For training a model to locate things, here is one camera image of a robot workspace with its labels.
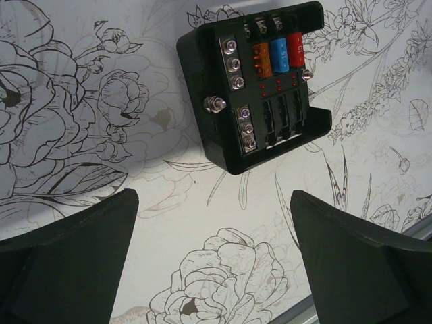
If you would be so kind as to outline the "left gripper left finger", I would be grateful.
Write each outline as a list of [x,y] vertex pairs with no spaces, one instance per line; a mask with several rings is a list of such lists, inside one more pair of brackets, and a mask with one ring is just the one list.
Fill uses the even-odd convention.
[[108,323],[138,213],[125,189],[1,241],[2,323]]

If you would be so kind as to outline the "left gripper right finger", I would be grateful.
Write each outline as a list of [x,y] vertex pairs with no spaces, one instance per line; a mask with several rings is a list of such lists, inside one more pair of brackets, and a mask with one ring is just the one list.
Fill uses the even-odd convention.
[[431,243],[295,190],[290,209],[320,323],[430,323]]

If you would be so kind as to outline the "black fuse box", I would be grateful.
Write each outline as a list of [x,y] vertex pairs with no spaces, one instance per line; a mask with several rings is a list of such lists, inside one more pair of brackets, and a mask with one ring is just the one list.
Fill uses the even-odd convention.
[[303,67],[260,78],[253,46],[325,25],[318,1],[203,24],[176,48],[206,158],[232,175],[329,133],[330,110],[313,107]]

